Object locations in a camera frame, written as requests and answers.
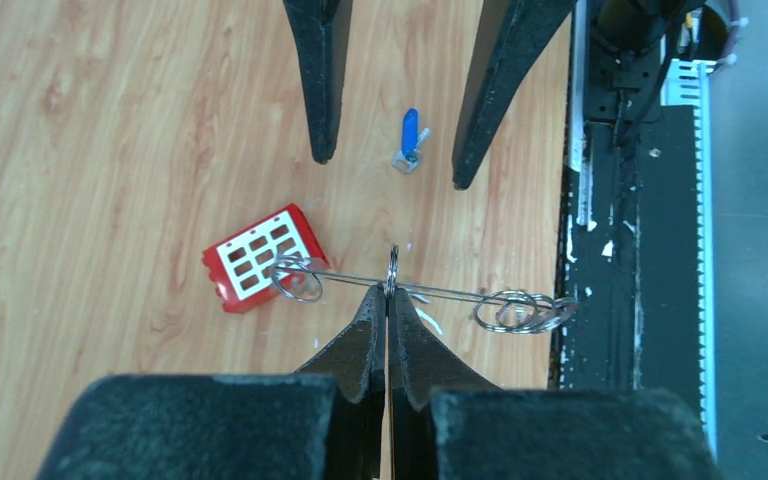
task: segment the red toy piece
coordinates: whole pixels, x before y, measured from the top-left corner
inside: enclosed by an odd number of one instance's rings
[[[269,267],[278,252],[302,258],[318,258],[328,267],[325,252],[319,246],[301,209],[290,204],[267,215],[202,253],[202,262],[216,284],[226,312],[245,313],[267,302],[278,289],[272,285]],[[292,277],[279,273],[285,288]]]

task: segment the metal wire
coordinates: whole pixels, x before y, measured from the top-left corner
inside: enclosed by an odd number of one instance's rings
[[[420,297],[474,303],[472,319],[482,328],[499,333],[536,334],[549,331],[569,319],[578,305],[572,298],[553,299],[546,295],[529,294],[523,290],[503,290],[487,295],[398,282],[398,257],[399,247],[394,245],[390,251],[387,278],[382,282],[371,277],[312,269],[312,259],[280,255],[272,266],[271,279],[281,293],[304,303],[314,303],[322,298],[323,279],[363,287],[384,283],[388,298],[392,298],[396,288],[404,288],[412,295]],[[282,283],[286,282],[287,276],[290,277],[289,288]],[[482,308],[486,306],[498,307],[492,323],[481,315]]]

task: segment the white grid panel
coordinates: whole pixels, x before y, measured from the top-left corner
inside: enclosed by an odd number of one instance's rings
[[[702,423],[717,457],[717,402],[714,311],[714,243],[711,176],[709,62],[673,60],[664,83],[662,104],[693,107],[696,132],[697,228],[699,247],[699,366]]]
[[[273,238],[281,227],[286,227],[286,232]],[[289,212],[281,212],[264,220],[216,249],[237,298],[245,300],[269,288],[272,284],[269,267],[275,263],[279,246],[284,249],[285,255],[310,256]],[[278,279],[283,280],[287,275],[279,273]]]

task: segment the gray floor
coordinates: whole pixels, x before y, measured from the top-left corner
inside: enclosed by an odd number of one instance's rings
[[[768,479],[768,1],[740,5],[711,84],[718,449],[726,478]]]

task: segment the wood grain surface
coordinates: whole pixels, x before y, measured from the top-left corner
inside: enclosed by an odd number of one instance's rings
[[[569,25],[519,90],[473,186],[451,152],[481,2],[355,0],[337,153],[310,156],[278,0],[0,0],[0,478],[30,478],[74,399],[112,372],[298,367],[364,290],[222,312],[201,251],[287,203],[337,271],[552,293]],[[390,166],[404,111],[434,133]],[[506,387],[545,385],[548,338],[425,310]]]

